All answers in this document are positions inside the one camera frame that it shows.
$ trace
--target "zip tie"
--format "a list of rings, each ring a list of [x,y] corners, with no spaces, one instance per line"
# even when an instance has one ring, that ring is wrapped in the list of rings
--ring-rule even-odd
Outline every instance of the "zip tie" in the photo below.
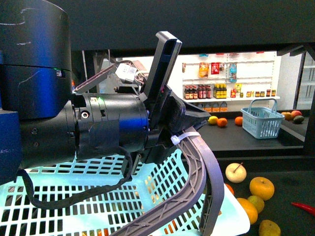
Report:
[[[184,138],[189,137],[189,136],[200,136],[200,134],[198,132],[187,132],[187,133],[184,133],[178,137],[176,135],[173,135],[171,137],[171,140],[172,140],[172,143],[174,145],[177,145],[181,142],[181,140],[183,140]]]

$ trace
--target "gray basket handle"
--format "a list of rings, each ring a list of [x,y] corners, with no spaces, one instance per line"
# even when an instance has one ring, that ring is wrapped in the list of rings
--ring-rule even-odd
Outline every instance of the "gray basket handle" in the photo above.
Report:
[[[248,112],[249,114],[251,113],[252,104],[253,104],[255,101],[268,101],[268,100],[274,100],[274,105],[272,106],[271,112],[272,112],[272,113],[277,113],[277,101],[276,101],[276,99],[274,99],[274,98],[254,99],[253,101],[251,101],[250,106],[249,106],[247,112]]]

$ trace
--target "yellow fruit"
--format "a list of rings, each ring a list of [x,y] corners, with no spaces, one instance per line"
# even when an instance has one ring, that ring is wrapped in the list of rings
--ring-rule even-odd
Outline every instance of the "yellow fruit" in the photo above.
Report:
[[[284,115],[284,119],[286,119],[288,121],[293,119],[291,112],[282,112],[281,114]]]
[[[261,213],[262,210],[264,210],[265,202],[264,200],[261,199],[261,197],[252,195],[249,198],[247,198],[247,200],[250,201],[255,206],[258,214]]]
[[[271,220],[263,220],[259,225],[259,236],[280,236],[280,227]]]
[[[271,199],[275,193],[273,183],[264,177],[255,177],[250,182],[250,191],[253,195],[259,196],[266,201]]]
[[[217,124],[218,118],[215,116],[212,116],[208,119],[209,124]]]
[[[255,206],[245,198],[237,198],[236,200],[244,208],[248,218],[250,219],[250,224],[254,224],[258,219],[258,212]]]

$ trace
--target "white wall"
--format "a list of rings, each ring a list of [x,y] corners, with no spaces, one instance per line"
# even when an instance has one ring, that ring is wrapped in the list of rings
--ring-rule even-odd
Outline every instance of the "white wall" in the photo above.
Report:
[[[302,55],[290,57],[289,54],[282,56],[277,91],[281,98],[278,101],[278,110],[293,109],[301,57]]]

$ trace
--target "cable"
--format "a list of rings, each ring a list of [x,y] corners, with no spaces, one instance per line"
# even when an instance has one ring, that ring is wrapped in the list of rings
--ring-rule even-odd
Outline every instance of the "cable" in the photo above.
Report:
[[[122,186],[124,183],[128,181],[128,179],[131,176],[131,171],[132,171],[132,158],[130,153],[124,149],[123,147],[118,147],[117,148],[117,154],[124,154],[125,158],[128,160],[129,163],[129,171],[126,175],[125,178],[121,178],[117,184],[115,185],[105,185],[105,186],[100,186],[100,187],[95,187],[88,189],[84,192],[81,193],[75,193],[71,197],[57,200],[57,201],[50,201],[50,202],[42,202],[39,199],[34,197],[34,186],[33,182],[29,176],[29,174],[25,170],[18,170],[17,176],[21,176],[23,178],[23,182],[25,185],[26,189],[26,194],[30,200],[30,203],[32,203],[35,207],[41,208],[44,210],[53,210],[53,209],[60,209],[64,207],[69,207],[72,206],[76,203],[79,203],[85,199],[103,194],[103,193],[108,193],[110,191],[113,191],[120,186]]]

